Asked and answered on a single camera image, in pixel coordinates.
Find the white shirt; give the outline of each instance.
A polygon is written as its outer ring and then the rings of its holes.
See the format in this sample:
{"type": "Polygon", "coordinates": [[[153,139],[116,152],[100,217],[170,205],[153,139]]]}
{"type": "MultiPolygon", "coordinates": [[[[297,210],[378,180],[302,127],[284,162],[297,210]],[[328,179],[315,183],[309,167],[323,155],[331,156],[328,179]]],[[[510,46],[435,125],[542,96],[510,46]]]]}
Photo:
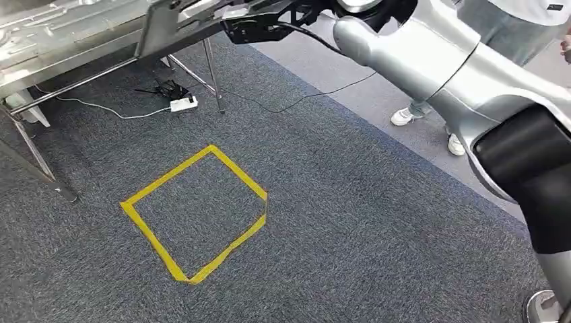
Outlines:
{"type": "Polygon", "coordinates": [[[571,0],[488,0],[522,20],[543,26],[565,24],[571,15],[571,0]]]}

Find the black cable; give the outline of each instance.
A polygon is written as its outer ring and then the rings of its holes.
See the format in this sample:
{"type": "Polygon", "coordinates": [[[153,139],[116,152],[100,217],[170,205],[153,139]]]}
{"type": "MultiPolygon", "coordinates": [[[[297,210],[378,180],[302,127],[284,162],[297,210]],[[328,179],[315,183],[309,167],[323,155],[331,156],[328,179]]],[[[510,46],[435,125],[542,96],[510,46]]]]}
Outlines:
{"type": "Polygon", "coordinates": [[[266,111],[268,111],[268,112],[271,112],[271,113],[282,113],[283,111],[286,111],[287,109],[289,109],[289,108],[295,106],[296,104],[300,103],[301,101],[303,101],[303,100],[306,99],[306,98],[311,98],[311,97],[314,97],[314,96],[325,96],[325,95],[327,95],[327,94],[334,94],[335,92],[339,92],[339,91],[341,91],[341,90],[343,90],[343,89],[348,88],[349,86],[353,86],[353,85],[355,85],[355,84],[357,84],[357,83],[361,83],[361,82],[363,82],[363,81],[365,81],[365,80],[367,80],[367,79],[370,79],[370,78],[371,78],[373,75],[375,75],[375,74],[376,74],[376,72],[373,73],[373,74],[371,74],[371,75],[369,75],[369,76],[367,76],[367,77],[364,77],[364,78],[360,79],[359,81],[355,81],[355,82],[353,82],[353,83],[347,84],[347,85],[345,85],[345,86],[343,86],[343,87],[340,87],[339,89],[336,89],[336,90],[333,90],[333,91],[324,92],[324,93],[317,93],[317,94],[310,94],[309,96],[301,97],[301,98],[300,98],[299,100],[297,100],[295,103],[290,104],[289,106],[286,106],[285,108],[283,108],[283,109],[281,109],[281,110],[268,109],[268,108],[266,108],[262,103],[260,103],[260,102],[258,102],[258,101],[256,101],[256,100],[254,100],[254,99],[245,98],[244,96],[241,96],[240,94],[236,94],[236,93],[234,93],[234,92],[232,92],[232,91],[229,91],[229,90],[227,90],[227,89],[222,89],[222,91],[228,92],[228,93],[230,93],[230,94],[232,94],[232,95],[235,95],[235,96],[237,96],[237,97],[239,97],[239,98],[242,98],[242,99],[244,99],[244,100],[254,102],[255,104],[259,105],[260,108],[262,108],[262,109],[264,109],[264,110],[266,110],[266,111]]]}
{"type": "Polygon", "coordinates": [[[324,44],[325,47],[331,49],[332,51],[336,52],[339,55],[345,56],[339,49],[335,48],[333,45],[329,44],[327,41],[325,41],[325,39],[321,38],[320,36],[317,36],[317,34],[315,34],[314,32],[311,32],[303,27],[298,27],[296,25],[292,25],[289,22],[276,22],[275,23],[276,26],[282,26],[282,27],[286,27],[289,29],[293,29],[297,32],[301,32],[302,34],[305,34],[315,40],[317,40],[318,42],[320,42],[321,44],[324,44]]]}

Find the yellow tape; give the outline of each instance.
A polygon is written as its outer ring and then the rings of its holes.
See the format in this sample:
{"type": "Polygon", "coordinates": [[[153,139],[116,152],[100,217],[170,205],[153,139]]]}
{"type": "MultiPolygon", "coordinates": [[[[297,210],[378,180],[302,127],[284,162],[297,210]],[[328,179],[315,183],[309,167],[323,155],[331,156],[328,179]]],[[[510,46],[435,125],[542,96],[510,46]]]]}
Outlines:
{"type": "Polygon", "coordinates": [[[222,253],[220,253],[214,260],[212,260],[209,264],[202,267],[202,269],[196,273],[193,278],[189,280],[189,283],[196,285],[204,280],[204,278],[208,277],[218,266],[228,257],[228,255],[237,247],[239,247],[244,241],[246,241],[249,237],[253,236],[261,227],[266,224],[266,214],[262,214],[262,216],[256,221],[248,231],[244,232],[238,239],[234,240],[222,253]]]}
{"type": "Polygon", "coordinates": [[[264,201],[267,201],[267,193],[241,170],[238,165],[236,165],[228,156],[224,155],[223,152],[220,151],[215,145],[210,145],[210,151],[218,157],[228,168],[230,168],[246,185],[248,185],[259,197],[261,197],[264,201]]]}
{"type": "Polygon", "coordinates": [[[147,187],[140,190],[137,194],[133,195],[130,199],[126,200],[125,202],[129,203],[129,204],[135,204],[138,200],[147,196],[150,192],[156,190],[157,187],[163,185],[167,180],[175,177],[178,173],[182,172],[185,168],[187,168],[190,165],[197,162],[198,159],[201,159],[202,157],[204,157],[207,153],[210,152],[210,149],[211,149],[210,146],[206,147],[205,149],[202,149],[196,155],[188,158],[182,164],[176,166],[170,172],[164,174],[159,179],[157,179],[156,181],[149,184],[147,187]]]}
{"type": "Polygon", "coordinates": [[[187,277],[184,275],[180,267],[178,267],[178,265],[168,254],[166,249],[161,245],[157,237],[155,237],[155,235],[153,234],[153,231],[149,229],[149,227],[147,226],[145,221],[143,221],[143,219],[135,210],[135,208],[127,202],[122,202],[121,206],[123,207],[127,215],[131,218],[131,220],[133,220],[133,222],[135,222],[137,227],[139,227],[139,229],[143,232],[145,237],[147,237],[149,242],[151,242],[151,245],[153,246],[153,248],[155,248],[156,252],[159,254],[162,261],[166,265],[166,268],[168,268],[168,271],[170,271],[170,274],[174,277],[174,279],[176,279],[177,281],[187,280],[187,277]]]}
{"type": "Polygon", "coordinates": [[[161,176],[156,181],[152,182],[147,187],[140,190],[137,194],[133,195],[125,202],[120,203],[121,207],[125,210],[125,213],[135,222],[137,227],[143,232],[145,237],[149,240],[155,251],[159,254],[160,258],[163,260],[166,268],[173,276],[173,278],[177,281],[184,281],[193,285],[196,285],[202,282],[208,275],[210,275],[225,259],[228,255],[237,247],[239,247],[242,243],[244,243],[248,238],[253,236],[260,228],[262,228],[266,223],[266,214],[267,214],[267,193],[256,183],[250,176],[248,176],[243,170],[241,170],[238,165],[236,165],[228,156],[226,156],[220,149],[218,149],[214,145],[209,145],[208,147],[199,151],[196,155],[188,158],[179,166],[176,166],[168,173],[161,176]],[[189,167],[190,165],[194,164],[197,160],[201,159],[209,152],[212,152],[220,161],[222,161],[230,170],[235,173],[239,179],[241,179],[248,187],[250,187],[260,198],[262,198],[265,202],[265,211],[264,213],[257,219],[257,221],[252,224],[252,226],[246,230],[240,237],[234,240],[222,253],[220,253],[214,260],[208,263],[206,266],[202,267],[201,270],[196,273],[192,278],[188,279],[186,275],[184,275],[182,269],[176,264],[176,262],[172,259],[172,257],[168,254],[166,249],[163,245],[159,242],[157,237],[153,234],[151,229],[147,226],[145,221],[141,218],[138,212],[133,207],[137,201],[141,200],[143,197],[148,195],[150,192],[155,190],[157,187],[164,184],[167,180],[175,177],[185,168],[189,167]]]}

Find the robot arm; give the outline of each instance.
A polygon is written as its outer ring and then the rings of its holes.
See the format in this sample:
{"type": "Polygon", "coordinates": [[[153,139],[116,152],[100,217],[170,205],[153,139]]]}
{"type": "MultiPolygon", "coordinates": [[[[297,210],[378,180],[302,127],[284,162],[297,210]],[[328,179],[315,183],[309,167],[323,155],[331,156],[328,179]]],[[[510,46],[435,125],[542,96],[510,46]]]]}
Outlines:
{"type": "Polygon", "coordinates": [[[333,34],[348,57],[431,104],[482,184],[520,205],[543,272],[558,301],[569,304],[570,92],[479,43],[439,0],[419,0],[389,36],[354,17],[338,20],[333,34]]]}

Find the person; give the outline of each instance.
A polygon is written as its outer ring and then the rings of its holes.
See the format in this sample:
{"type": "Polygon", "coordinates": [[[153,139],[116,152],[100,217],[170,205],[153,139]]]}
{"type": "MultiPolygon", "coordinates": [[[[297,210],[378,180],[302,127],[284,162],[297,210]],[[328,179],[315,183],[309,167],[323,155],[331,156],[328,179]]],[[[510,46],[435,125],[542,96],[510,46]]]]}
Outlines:
{"type": "MultiPolygon", "coordinates": [[[[523,66],[564,33],[571,16],[571,0],[463,0],[457,15],[480,34],[480,42],[523,66]]],[[[428,103],[412,102],[396,111],[391,122],[404,126],[429,111],[428,103]]],[[[448,150],[457,156],[466,152],[451,133],[448,150]]]]}
{"type": "Polygon", "coordinates": [[[567,63],[571,64],[571,28],[569,28],[565,39],[561,42],[561,55],[565,57],[567,63]]]}

